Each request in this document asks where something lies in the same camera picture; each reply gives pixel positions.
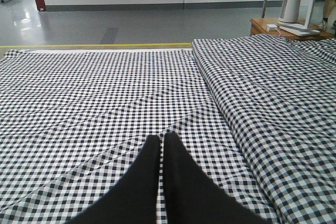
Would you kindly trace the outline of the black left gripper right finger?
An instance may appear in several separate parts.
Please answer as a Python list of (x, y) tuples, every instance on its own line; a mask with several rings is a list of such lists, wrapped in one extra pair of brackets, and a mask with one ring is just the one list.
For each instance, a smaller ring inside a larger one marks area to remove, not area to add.
[(176, 133), (164, 136), (163, 187), (169, 223), (268, 223), (215, 185)]

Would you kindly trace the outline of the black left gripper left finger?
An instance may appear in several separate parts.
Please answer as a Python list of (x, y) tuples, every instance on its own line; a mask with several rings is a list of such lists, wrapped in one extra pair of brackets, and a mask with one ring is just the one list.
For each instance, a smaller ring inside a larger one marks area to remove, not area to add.
[(149, 135), (122, 178), (68, 223), (156, 223), (160, 139)]

